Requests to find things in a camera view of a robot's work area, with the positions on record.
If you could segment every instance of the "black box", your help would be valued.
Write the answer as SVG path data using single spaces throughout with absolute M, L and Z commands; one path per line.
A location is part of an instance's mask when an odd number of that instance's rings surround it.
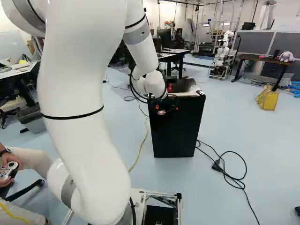
M 194 156 L 206 96 L 197 94 L 177 98 L 178 109 L 165 115 L 158 115 L 150 100 L 148 101 L 153 152 L 156 158 Z

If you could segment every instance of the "floor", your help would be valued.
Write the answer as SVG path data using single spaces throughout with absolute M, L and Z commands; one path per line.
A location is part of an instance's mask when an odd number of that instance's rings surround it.
M 210 63 L 191 55 L 185 60 Z M 209 79 L 207 68 L 184 67 L 187 70 L 184 75 L 195 78 L 207 97 L 198 139 L 219 153 L 232 150 L 244 157 L 248 165 L 244 180 L 246 192 L 262 225 L 300 225 L 300 218 L 293 212 L 300 205 L 300 151 L 296 142 L 300 135 L 299 99 L 282 91 L 276 110 L 263 111 L 254 100 L 263 87 L 231 83 L 230 79 Z M 128 76 L 120 71 L 108 68 L 106 78 L 115 87 L 127 88 Z M 129 168 L 146 134 L 146 118 L 136 101 L 123 101 L 131 95 L 128 90 L 113 88 L 109 83 L 103 88 L 105 119 L 112 140 Z M 141 107 L 148 112 L 145 105 Z M 46 132 L 19 134 L 21 128 L 18 122 L 12 121 L 6 130 L 0 130 L 0 140 L 5 145 L 43 149 L 52 159 L 58 156 Z M 129 130 L 133 132 L 131 135 L 127 135 Z M 209 148 L 201 148 L 215 157 Z M 232 176 L 244 173 L 243 163 L 237 157 L 225 159 L 226 169 Z M 254 225 L 256 221 L 243 192 L 229 186 L 211 166 L 211 161 L 199 151 L 193 158 L 155 159 L 149 135 L 140 160 L 130 174 L 131 183 L 135 188 L 182 193 L 184 225 Z M 38 178 L 34 171 L 18 173 L 11 192 Z M 16 204 L 42 213 L 54 225 L 60 225 L 67 208 L 46 187 L 36 192 L 22 197 Z M 71 224 L 85 223 L 74 217 Z

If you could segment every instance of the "person's hand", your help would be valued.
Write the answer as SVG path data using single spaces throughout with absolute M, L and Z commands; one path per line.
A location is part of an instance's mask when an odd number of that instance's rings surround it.
M 284 52 L 280 55 L 279 60 L 281 62 L 295 62 L 295 58 L 293 53 L 291 52 Z
M 17 156 L 11 154 L 11 153 L 4 153 L 1 157 L 2 166 L 5 168 L 8 167 L 9 162 L 17 162 L 19 164 L 18 170 L 22 169 L 22 161 Z
M 11 177 L 8 177 L 6 180 L 0 180 L 0 188 L 7 187 L 12 182 L 14 182 L 14 179 L 11 179 Z

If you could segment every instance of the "black desk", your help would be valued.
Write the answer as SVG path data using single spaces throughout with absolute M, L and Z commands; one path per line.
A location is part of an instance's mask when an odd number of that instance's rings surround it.
M 168 60 L 166 61 L 167 64 L 168 64 L 168 71 L 167 71 L 167 74 L 168 76 L 171 75 L 171 62 L 174 62 L 174 61 L 179 61 L 179 76 L 178 78 L 181 79 L 182 78 L 182 69 L 183 69 L 183 58 L 186 54 L 190 53 L 192 50 L 189 50 L 189 49 L 175 49 L 175 48 L 163 48 L 162 49 L 162 53 L 165 53 L 165 54 L 172 54 L 176 57 L 174 57 L 173 59 L 174 60 Z
M 276 59 L 259 58 L 259 55 L 253 55 L 253 54 L 242 54 L 242 55 L 239 56 L 239 59 L 240 59 L 240 62 L 239 62 L 238 68 L 236 70 L 235 77 L 234 77 L 234 79 L 231 82 L 235 82 L 235 81 L 237 81 L 237 80 L 239 80 L 241 78 L 241 76 L 240 76 L 240 69 L 241 69 L 241 67 L 243 65 L 243 61 L 245 61 L 245 60 L 255 60 L 255 61 L 276 63 L 276 64 L 282 65 L 281 74 L 280 74 L 279 78 L 277 79 L 276 84 L 273 86 L 272 91 L 276 91 L 277 90 L 277 88 L 278 88 L 278 86 L 280 84 L 280 81 L 281 81 L 283 75 L 285 74 L 287 66 L 289 66 L 289 65 L 292 64 L 291 62 L 281 62 L 281 61 L 276 60 Z
M 34 75 L 38 77 L 40 63 L 35 63 L 30 69 L 24 72 L 18 72 L 11 70 L 8 72 L 0 73 L 0 80 L 7 80 L 8 83 L 13 83 L 15 87 L 19 90 L 19 95 L 26 100 L 27 106 L 32 107 L 36 105 L 34 99 L 32 98 L 26 83 L 24 81 L 25 77 L 28 75 Z

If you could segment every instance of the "white wall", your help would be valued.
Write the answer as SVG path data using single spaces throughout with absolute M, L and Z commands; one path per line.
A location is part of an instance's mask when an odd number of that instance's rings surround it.
M 5 15 L 3 8 L 0 4 L 0 32 L 7 32 L 11 30 L 19 30 L 24 41 L 30 40 L 30 35 L 19 28 L 17 28 Z
M 245 0 L 244 6 L 241 14 L 241 23 L 239 26 L 239 29 L 241 28 L 243 22 L 251 22 L 252 18 L 250 18 L 251 11 L 253 8 L 255 0 Z M 256 14 L 254 17 L 254 22 L 256 23 L 259 18 L 260 11 L 262 9 L 264 0 L 259 0 L 257 5 Z M 233 20 L 236 21 L 237 17 L 239 15 L 240 11 L 240 3 L 241 0 L 237 0 L 234 2 L 235 4 L 235 11 L 234 11 L 234 18 Z M 147 17 L 150 22 L 154 24 L 154 28 L 156 29 L 159 25 L 159 18 L 158 18 L 158 4 L 157 0 L 143 0 L 144 7 L 147 8 Z M 161 18 L 161 24 L 160 26 L 164 27 L 164 21 L 174 20 L 174 14 L 175 14 L 175 7 L 176 3 L 174 2 L 166 2 L 161 1 L 160 2 L 160 18 Z M 193 13 L 193 6 L 188 5 L 187 7 L 187 16 L 186 18 L 192 18 L 194 22 L 197 21 L 197 12 L 195 12 L 196 6 L 194 6 L 194 13 Z M 277 7 L 274 11 L 274 16 L 296 16 L 298 10 L 300 8 L 300 0 L 277 0 Z M 177 4 L 177 10 L 176 10 L 176 28 L 182 28 L 183 24 L 185 22 L 185 4 Z M 215 5 L 209 5 L 205 7 L 204 11 L 204 21 L 207 21 L 207 19 L 214 19 L 214 12 L 215 12 Z M 224 3 L 223 8 L 223 19 L 231 20 L 233 12 L 233 5 L 232 2 Z M 217 18 L 220 13 L 220 4 L 218 5 L 218 14 Z M 198 21 L 201 21 L 201 15 L 202 15 L 202 7 L 199 7 L 199 17 Z

